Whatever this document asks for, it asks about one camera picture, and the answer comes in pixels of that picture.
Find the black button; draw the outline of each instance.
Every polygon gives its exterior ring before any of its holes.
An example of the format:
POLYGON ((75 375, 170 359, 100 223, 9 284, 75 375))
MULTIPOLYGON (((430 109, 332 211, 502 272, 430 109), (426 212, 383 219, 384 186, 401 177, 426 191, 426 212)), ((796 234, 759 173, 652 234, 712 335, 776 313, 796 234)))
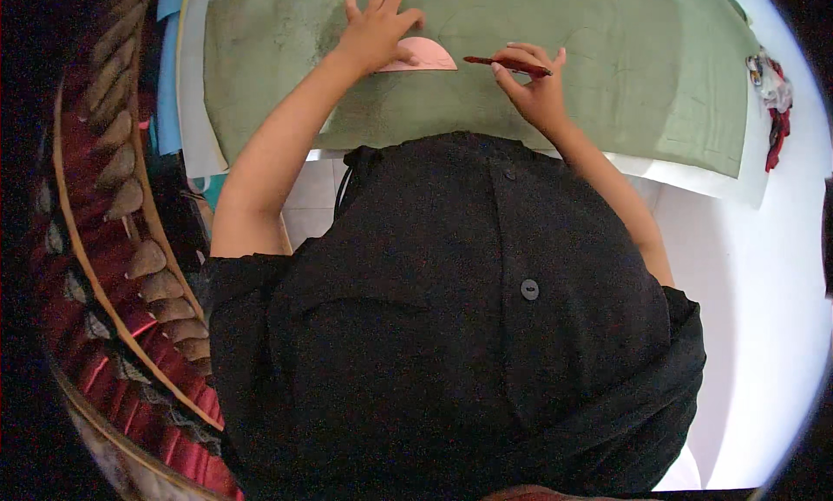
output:
POLYGON ((528 278, 521 283, 521 295, 526 300, 535 300, 538 298, 538 283, 528 278))

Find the black top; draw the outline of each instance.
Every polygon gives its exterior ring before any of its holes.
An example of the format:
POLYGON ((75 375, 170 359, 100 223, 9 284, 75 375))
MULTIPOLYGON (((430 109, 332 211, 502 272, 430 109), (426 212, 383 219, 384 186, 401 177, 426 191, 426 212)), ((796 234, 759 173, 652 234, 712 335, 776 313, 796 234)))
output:
POLYGON ((607 203, 561 161, 479 134, 346 162, 325 236, 205 265, 245 494, 655 486, 695 413, 699 305, 648 274, 607 203))

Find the pink semicircle template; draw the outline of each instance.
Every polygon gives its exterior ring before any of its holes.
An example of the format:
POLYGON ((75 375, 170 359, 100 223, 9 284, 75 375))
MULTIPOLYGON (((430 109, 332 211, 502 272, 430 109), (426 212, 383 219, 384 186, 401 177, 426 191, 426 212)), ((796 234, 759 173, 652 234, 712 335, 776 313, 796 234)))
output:
POLYGON ((378 73, 411 70, 457 70, 457 64, 442 46, 434 40, 421 36, 410 36, 399 40, 400 47, 410 49, 416 59, 416 65, 406 64, 400 60, 385 65, 378 73))

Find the pen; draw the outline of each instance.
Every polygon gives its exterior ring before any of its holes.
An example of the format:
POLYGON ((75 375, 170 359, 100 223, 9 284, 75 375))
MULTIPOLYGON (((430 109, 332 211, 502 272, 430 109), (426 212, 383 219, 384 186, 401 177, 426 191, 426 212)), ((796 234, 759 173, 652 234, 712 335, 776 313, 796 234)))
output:
POLYGON ((470 64, 492 65, 497 62, 498 64, 503 65, 506 69, 513 70, 516 73, 524 73, 526 75, 552 76, 552 71, 545 67, 527 64, 526 62, 521 62, 515 59, 491 59, 481 58, 479 56, 466 56, 463 59, 470 64))

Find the red cloth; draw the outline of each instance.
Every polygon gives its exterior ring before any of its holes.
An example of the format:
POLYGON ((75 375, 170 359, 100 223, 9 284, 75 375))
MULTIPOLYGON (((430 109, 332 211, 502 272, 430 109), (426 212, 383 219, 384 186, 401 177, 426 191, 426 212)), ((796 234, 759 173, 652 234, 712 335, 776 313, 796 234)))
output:
MULTIPOLYGON (((72 110, 88 77, 80 69, 68 69, 64 85, 64 109, 72 110)), ((108 299, 128 330, 157 367, 196 405, 223 424, 214 390, 196 375, 193 366, 182 358, 173 344, 162 336, 156 321, 138 297, 139 280, 125 278, 133 247, 120 221, 103 221, 112 192, 93 188, 109 154, 90 152, 94 136, 72 111, 61 117, 64 176, 68 197, 79 236, 90 264, 108 299)), ((61 215, 56 210, 53 215, 61 215)), ((141 215, 134 215, 140 231, 146 230, 141 215)), ((224 462, 201 445, 188 439, 180 428, 167 422, 167 405, 151 404, 141 397, 141 385, 118 380, 116 370, 102 340, 90 340, 84 327, 88 303, 66 298, 63 283, 68 268, 78 268, 69 239, 62 255, 49 255, 44 236, 50 217, 33 218, 29 246, 30 268, 35 276, 34 297, 41 311, 48 349, 78 390, 117 430, 127 435, 148 453, 157 456, 178 473, 230 498, 243 494, 224 462)))
MULTIPOLYGON (((767 59, 767 61, 775 69, 778 76, 784 78, 784 69, 781 69, 781 64, 774 59, 767 59)), ((770 151, 766 154, 765 170, 769 172, 778 164, 778 155, 781 153, 781 147, 784 146, 784 138, 790 135, 790 110, 780 113, 776 109, 770 109, 770 117, 772 118, 772 128, 770 129, 770 151)))

